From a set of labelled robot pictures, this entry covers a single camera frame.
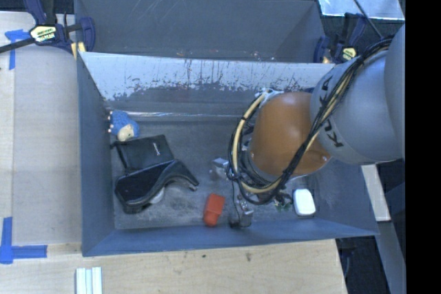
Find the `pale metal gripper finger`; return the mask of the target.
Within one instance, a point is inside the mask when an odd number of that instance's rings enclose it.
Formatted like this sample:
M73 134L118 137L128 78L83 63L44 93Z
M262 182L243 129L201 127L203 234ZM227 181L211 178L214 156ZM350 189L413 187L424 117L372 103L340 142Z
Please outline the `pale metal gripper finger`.
M229 161L224 158L216 158L211 161L210 175L213 178L227 180L227 170L229 167Z
M241 196L233 197L232 212L229 217L231 228L247 228L252 223L254 210L248 202Z

